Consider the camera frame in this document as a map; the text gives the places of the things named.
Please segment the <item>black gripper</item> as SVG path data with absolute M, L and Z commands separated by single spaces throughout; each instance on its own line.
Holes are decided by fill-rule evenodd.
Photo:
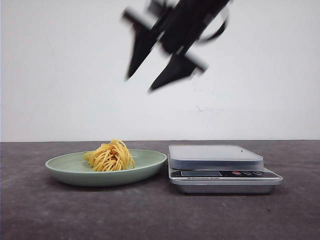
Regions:
M 167 84 L 187 78 L 198 67 L 197 61 L 184 55 L 195 43 L 207 43 L 218 38 L 226 29 L 228 19 L 223 20 L 219 29 L 211 36 L 201 38 L 203 31 L 222 11 L 228 10 L 227 0 L 180 0 L 174 6 L 167 2 L 152 0 L 148 11 L 156 18 L 149 27 L 133 11 L 126 8 L 122 18 L 127 20 L 134 31 L 134 43 L 126 77 L 131 78 L 150 54 L 156 42 L 165 52 L 173 54 L 163 71 L 148 89 L 153 92 Z

